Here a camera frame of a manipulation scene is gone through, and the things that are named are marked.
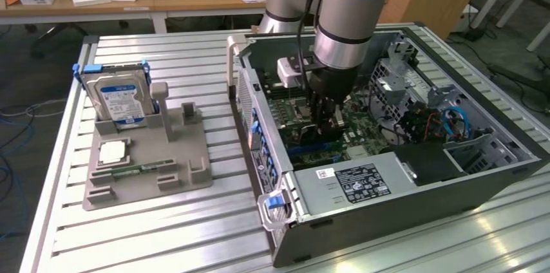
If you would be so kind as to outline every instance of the green circuit board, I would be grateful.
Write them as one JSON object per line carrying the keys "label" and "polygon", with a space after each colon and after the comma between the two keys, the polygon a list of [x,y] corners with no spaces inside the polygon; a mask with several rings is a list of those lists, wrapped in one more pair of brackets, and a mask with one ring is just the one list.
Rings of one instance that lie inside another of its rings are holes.
{"label": "green circuit board", "polygon": [[300,130],[311,125],[310,110],[306,98],[299,92],[294,91],[290,98],[282,93],[276,96],[276,99],[268,100],[268,105],[295,170],[377,155],[389,146],[387,139],[378,129],[378,123],[365,110],[363,98],[351,94],[342,110],[347,124],[342,138],[314,151],[292,153],[294,149],[300,147]]}

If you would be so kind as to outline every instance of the slotted metal work surface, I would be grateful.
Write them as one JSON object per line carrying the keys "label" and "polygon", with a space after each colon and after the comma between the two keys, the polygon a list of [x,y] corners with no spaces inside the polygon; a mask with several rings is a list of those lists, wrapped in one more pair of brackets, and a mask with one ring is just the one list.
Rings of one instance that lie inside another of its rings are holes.
{"label": "slotted metal work surface", "polygon": [[[550,150],[549,130],[442,40],[410,25],[477,89]],[[85,212],[85,164],[95,111],[73,83],[21,272],[502,272],[550,268],[550,168],[477,210],[286,268],[271,266],[226,94],[226,39],[247,31],[102,37],[80,64],[147,59],[170,86],[168,106],[195,101],[204,116],[214,185]],[[430,60],[419,68],[439,84]]]}

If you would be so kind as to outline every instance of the power supply label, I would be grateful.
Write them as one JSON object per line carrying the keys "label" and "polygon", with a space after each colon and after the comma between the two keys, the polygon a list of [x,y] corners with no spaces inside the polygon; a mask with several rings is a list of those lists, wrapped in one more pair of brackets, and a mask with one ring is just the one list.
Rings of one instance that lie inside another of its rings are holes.
{"label": "power supply label", "polygon": [[374,164],[336,171],[338,182],[351,203],[391,194]]}

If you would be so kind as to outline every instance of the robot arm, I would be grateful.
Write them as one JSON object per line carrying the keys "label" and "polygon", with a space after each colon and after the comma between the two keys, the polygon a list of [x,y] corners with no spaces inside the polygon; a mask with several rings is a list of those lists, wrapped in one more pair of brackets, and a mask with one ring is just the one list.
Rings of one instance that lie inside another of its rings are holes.
{"label": "robot arm", "polygon": [[[262,32],[296,32],[306,0],[267,0]],[[322,0],[314,54],[304,77],[300,59],[279,60],[279,77],[286,87],[306,82],[308,106],[316,130],[312,138],[330,141],[342,135],[339,109],[354,87],[385,0]]]}

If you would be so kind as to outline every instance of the red cable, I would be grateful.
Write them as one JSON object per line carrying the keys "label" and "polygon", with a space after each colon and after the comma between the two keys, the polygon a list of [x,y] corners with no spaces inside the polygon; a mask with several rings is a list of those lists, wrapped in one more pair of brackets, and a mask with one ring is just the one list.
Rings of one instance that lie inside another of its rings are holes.
{"label": "red cable", "polygon": [[430,117],[429,117],[429,121],[426,123],[426,132],[423,133],[423,140],[426,141],[426,138],[429,137],[429,129],[430,129],[430,121],[431,121],[431,117],[435,115],[437,113],[431,113]]}

